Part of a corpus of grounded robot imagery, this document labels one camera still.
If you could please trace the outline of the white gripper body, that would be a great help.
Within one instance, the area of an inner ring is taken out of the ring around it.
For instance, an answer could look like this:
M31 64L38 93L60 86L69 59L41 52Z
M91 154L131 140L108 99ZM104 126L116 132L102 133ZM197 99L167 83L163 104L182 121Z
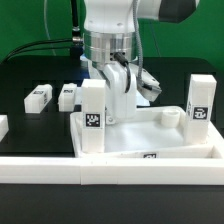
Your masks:
M119 63L107 64L103 70L106 76L106 109L115 120L125 120L135 116L136 113L136 77L131 75L131 84L128 92L127 71Z

